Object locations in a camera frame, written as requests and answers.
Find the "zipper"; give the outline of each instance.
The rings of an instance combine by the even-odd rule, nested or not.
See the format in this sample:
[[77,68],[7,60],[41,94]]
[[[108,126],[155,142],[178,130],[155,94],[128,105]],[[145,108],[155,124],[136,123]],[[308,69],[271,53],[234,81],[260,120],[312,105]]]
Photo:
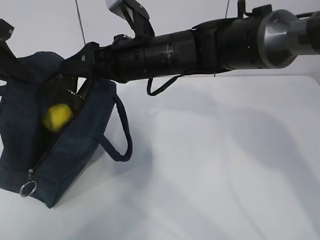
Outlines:
[[[93,86],[93,81],[92,80],[86,80],[83,84],[83,86],[81,87],[81,89],[79,90],[79,92],[77,93],[77,95],[79,95],[82,99],[87,100],[89,94],[91,93],[91,89]],[[38,119],[37,119],[37,123],[36,123],[36,133],[35,133],[35,138],[34,138],[34,142],[37,142],[39,139],[39,132],[41,130],[41,105],[38,105]],[[34,150],[30,156],[30,162],[32,162],[32,166],[30,167],[30,169],[28,170],[28,182],[27,183],[31,183],[31,182],[35,182],[32,180],[32,176],[34,175],[34,173],[38,170],[38,168],[41,166],[41,164],[45,161],[46,157],[49,155],[49,153],[51,152],[51,150],[53,149],[53,147],[56,145],[56,143],[59,141],[62,133],[66,130],[66,128],[68,127],[68,125],[73,121],[73,119],[66,125],[64,126],[63,130],[60,131],[58,134],[56,134],[56,136],[54,137],[54,139],[51,141],[51,143],[49,144],[49,147],[47,148],[47,150],[42,154],[42,156],[39,158],[39,160],[37,161],[32,161],[32,159],[34,159],[36,157],[37,154],[37,146],[34,147]]]

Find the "black cable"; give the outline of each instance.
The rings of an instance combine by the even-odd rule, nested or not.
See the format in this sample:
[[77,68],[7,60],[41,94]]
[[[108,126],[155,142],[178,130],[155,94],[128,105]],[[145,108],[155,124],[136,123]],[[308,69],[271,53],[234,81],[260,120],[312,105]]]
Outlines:
[[227,18],[227,15],[228,15],[229,5],[230,5],[230,0],[228,0],[228,3],[226,5],[225,17],[224,17],[225,19]]
[[82,20],[81,20],[81,15],[80,15],[80,11],[79,11],[78,0],[75,0],[75,5],[76,5],[76,11],[78,13],[78,19],[79,19],[79,24],[80,24],[80,28],[81,28],[83,43],[84,43],[84,45],[86,45],[85,33],[84,33],[84,28],[82,26]]
[[301,13],[298,15],[295,15],[298,19],[303,19],[303,18],[310,18],[314,12],[306,12],[306,13]]

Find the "bag handle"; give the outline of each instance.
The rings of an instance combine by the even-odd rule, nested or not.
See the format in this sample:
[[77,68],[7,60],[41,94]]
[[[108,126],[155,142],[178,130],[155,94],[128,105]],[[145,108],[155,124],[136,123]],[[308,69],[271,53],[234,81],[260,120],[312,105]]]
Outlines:
[[115,147],[111,144],[111,142],[105,137],[104,134],[99,135],[96,137],[96,140],[100,143],[100,145],[104,148],[104,150],[109,154],[109,156],[115,160],[116,162],[127,162],[130,160],[133,152],[133,142],[129,130],[129,123],[128,123],[128,118],[127,118],[127,113],[124,104],[116,95],[114,97],[114,102],[116,104],[116,109],[118,111],[118,114],[120,116],[120,120],[122,123],[123,131],[125,134],[125,138],[127,140],[127,150],[124,155],[121,155]]

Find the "tennis ball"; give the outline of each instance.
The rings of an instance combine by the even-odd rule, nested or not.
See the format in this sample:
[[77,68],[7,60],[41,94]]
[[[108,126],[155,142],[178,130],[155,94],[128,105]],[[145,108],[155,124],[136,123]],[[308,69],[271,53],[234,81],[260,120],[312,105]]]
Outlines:
[[53,133],[57,133],[73,118],[73,112],[67,104],[57,104],[49,108],[42,118],[42,124]]

